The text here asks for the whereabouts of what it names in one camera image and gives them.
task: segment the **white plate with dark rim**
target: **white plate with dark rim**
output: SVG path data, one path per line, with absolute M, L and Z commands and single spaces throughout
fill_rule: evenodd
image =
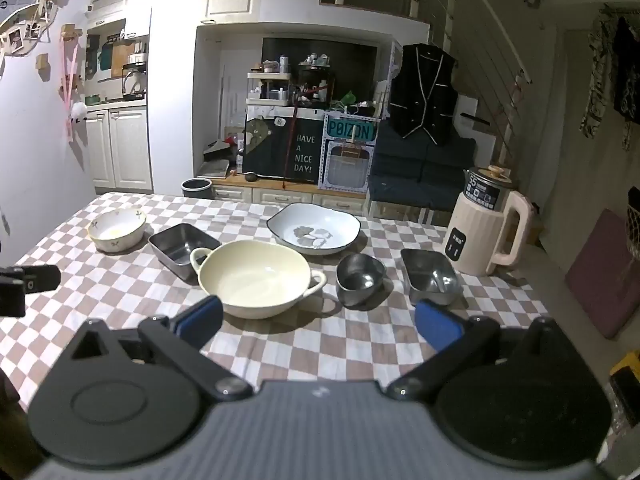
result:
M 267 220 L 279 244 L 309 256 L 339 253 L 356 241 L 360 220 L 343 211 L 295 203 Z

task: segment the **stainless steel bowl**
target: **stainless steel bowl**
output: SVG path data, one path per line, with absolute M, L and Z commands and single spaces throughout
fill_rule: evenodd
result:
M 367 301 L 382 285 L 386 268 L 367 254 L 349 254 L 336 269 L 338 301 L 346 307 Z
M 436 251 L 402 249 L 404 292 L 415 305 L 430 300 L 441 306 L 450 305 L 462 296 L 462 285 L 447 257 Z
M 189 256 L 198 248 L 217 249 L 220 242 L 191 224 L 178 224 L 149 237 L 153 252 L 184 282 L 197 285 L 198 277 Z

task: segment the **bowl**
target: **bowl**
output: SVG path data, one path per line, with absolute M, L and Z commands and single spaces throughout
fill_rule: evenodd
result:
M 146 214 L 140 209 L 114 209 L 99 215 L 86 230 L 98 250 L 120 253 L 142 240 L 145 222 Z
M 447 306 L 462 296 L 462 285 L 449 259 L 437 251 L 402 249 L 404 291 L 415 305 L 430 300 Z
M 367 301 L 382 285 L 384 264 L 368 254 L 349 254 L 336 269 L 338 301 L 346 307 Z
M 354 243 L 360 221 L 352 214 L 316 204 L 289 204 L 267 220 L 279 244 L 301 254 L 326 256 Z
M 199 264 L 201 256 L 206 259 Z M 296 251 L 259 240 L 236 240 L 213 251 L 197 248 L 190 259 L 202 290 L 243 319 L 277 316 L 326 285 L 324 272 L 311 269 Z M 319 283 L 310 288 L 311 277 Z
M 178 278 L 198 283 L 190 256 L 198 247 L 217 249 L 220 242 L 191 224 L 178 224 L 149 237 L 149 245 L 158 260 Z

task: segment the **teal sign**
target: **teal sign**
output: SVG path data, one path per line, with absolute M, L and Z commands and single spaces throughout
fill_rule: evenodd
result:
M 354 140 L 359 140 L 360 142 L 371 142 L 376 138 L 376 123 L 335 118 L 331 116 L 327 119 L 326 132 L 331 137 L 337 137 L 338 139 L 351 139 L 354 130 Z

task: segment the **bowl handle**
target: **bowl handle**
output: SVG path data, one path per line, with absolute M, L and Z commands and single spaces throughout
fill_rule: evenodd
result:
M 201 256 L 209 256 L 212 252 L 213 251 L 211 249 L 207 249 L 206 247 L 198 247 L 197 249 L 191 251 L 191 254 L 189 255 L 189 261 L 191 262 L 191 267 L 193 267 L 193 270 L 195 270 L 196 272 L 200 272 L 200 267 L 202 266 L 198 263 L 198 258 Z
M 318 290 L 320 290 L 326 285 L 326 276 L 324 275 L 324 272 L 322 272 L 322 270 L 311 269 L 311 276 L 313 276 L 314 278 L 318 278 L 318 280 L 320 280 L 320 283 L 316 283 L 311 288 L 308 288 L 307 290 L 305 290 L 304 293 L 302 294 L 302 298 L 311 296 L 313 293 L 317 292 Z

